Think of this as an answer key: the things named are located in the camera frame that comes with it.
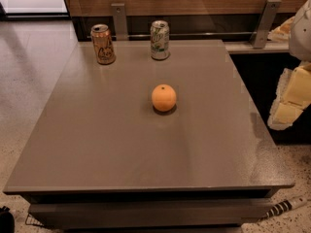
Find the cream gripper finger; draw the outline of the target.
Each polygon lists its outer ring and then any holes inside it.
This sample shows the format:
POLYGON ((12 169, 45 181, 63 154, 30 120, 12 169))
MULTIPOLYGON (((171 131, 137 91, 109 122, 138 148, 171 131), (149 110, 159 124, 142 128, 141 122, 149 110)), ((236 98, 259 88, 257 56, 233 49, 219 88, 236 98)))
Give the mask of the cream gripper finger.
POLYGON ((274 101, 267 125, 273 130, 285 130, 291 127, 302 113, 303 111, 295 106, 274 101))
POLYGON ((311 104, 311 64, 298 66, 292 71, 281 101, 301 110, 311 104))

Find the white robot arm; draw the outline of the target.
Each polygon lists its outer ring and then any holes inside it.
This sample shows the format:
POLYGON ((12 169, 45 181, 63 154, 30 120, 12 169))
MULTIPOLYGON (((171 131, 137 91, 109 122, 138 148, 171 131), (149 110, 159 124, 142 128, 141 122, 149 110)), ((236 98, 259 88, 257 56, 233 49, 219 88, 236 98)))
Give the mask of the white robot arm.
POLYGON ((285 68, 279 78, 267 121, 273 130, 291 127, 311 104, 311 0, 268 35, 272 40, 286 37, 290 55, 300 60, 300 64, 293 70, 285 68))

